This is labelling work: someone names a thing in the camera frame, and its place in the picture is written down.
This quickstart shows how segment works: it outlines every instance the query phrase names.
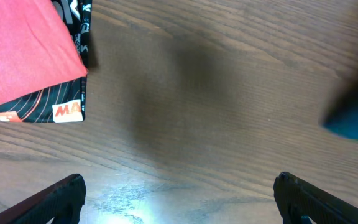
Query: red cloth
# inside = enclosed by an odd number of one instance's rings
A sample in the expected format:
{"label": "red cloth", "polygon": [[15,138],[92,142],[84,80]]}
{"label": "red cloth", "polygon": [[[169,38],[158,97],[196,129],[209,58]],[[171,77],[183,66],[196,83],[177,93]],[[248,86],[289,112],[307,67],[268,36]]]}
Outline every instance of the red cloth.
{"label": "red cloth", "polygon": [[0,0],[0,104],[86,73],[51,0]]}

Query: orange stripe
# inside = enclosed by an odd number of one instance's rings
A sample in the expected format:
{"label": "orange stripe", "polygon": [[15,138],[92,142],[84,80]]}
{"label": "orange stripe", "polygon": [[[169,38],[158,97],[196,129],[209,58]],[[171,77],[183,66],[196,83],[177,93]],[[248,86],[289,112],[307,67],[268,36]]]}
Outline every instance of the orange stripe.
{"label": "orange stripe", "polygon": [[67,85],[66,85],[65,91],[63,92],[63,97],[62,97],[62,101],[60,102],[60,104],[63,103],[63,99],[65,98],[64,95],[65,95],[65,93],[66,93],[67,87],[68,87],[68,83],[67,83]]}
{"label": "orange stripe", "polygon": [[27,112],[25,112],[24,115],[21,116],[21,118],[25,117],[25,116],[30,112],[31,108],[32,108],[32,107],[35,105],[35,103],[37,102],[37,99],[38,99],[38,97],[40,96],[40,92],[41,92],[41,91],[38,91],[38,92],[37,92],[37,96],[35,97],[35,100],[33,100],[32,105],[31,105],[30,108],[27,110]]}
{"label": "orange stripe", "polygon": [[32,94],[33,93],[31,93],[31,95],[29,96],[29,98],[27,99],[27,101],[24,103],[24,105],[22,106],[22,108],[20,108],[20,110],[17,112],[17,113],[19,113],[20,111],[22,111],[23,110],[23,108],[27,105],[27,103],[29,102],[29,100],[31,99],[31,96],[32,96]]}
{"label": "orange stripe", "polygon": [[41,93],[40,93],[40,96],[38,97],[37,99],[37,102],[35,104],[35,106],[31,109],[31,111],[24,117],[22,118],[21,120],[25,120],[26,118],[28,118],[30,116],[30,114],[35,110],[35,108],[38,106],[38,104],[40,103],[40,100],[41,100],[41,96],[42,96],[42,93],[44,92],[44,90],[41,90]]}
{"label": "orange stripe", "polygon": [[50,87],[49,87],[49,91],[48,91],[48,98],[47,98],[47,101],[45,102],[44,108],[42,109],[41,113],[38,115],[38,118],[37,118],[34,122],[37,122],[38,119],[40,119],[41,115],[44,113],[44,110],[45,110],[45,108],[46,108],[47,105],[48,105],[49,96],[50,96]]}
{"label": "orange stripe", "polygon": [[[60,86],[59,86],[59,91],[57,92],[57,97],[56,97],[56,102],[55,102],[55,104],[57,104],[57,100],[59,99],[59,95],[60,95],[60,89],[62,88],[62,84],[60,84]],[[53,115],[53,112],[52,113],[50,113],[50,115],[49,115],[49,117],[48,117],[48,123],[49,123],[49,119],[50,119],[50,117]]]}

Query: wood grain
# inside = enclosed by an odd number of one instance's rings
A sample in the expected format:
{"label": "wood grain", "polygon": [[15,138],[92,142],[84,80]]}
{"label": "wood grain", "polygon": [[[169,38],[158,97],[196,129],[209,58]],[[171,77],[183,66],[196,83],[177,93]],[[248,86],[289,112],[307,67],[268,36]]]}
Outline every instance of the wood grain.
{"label": "wood grain", "polygon": [[72,173],[82,223],[281,223],[289,171],[358,207],[319,121],[358,76],[356,0],[94,0],[84,123],[0,123],[0,211]]}

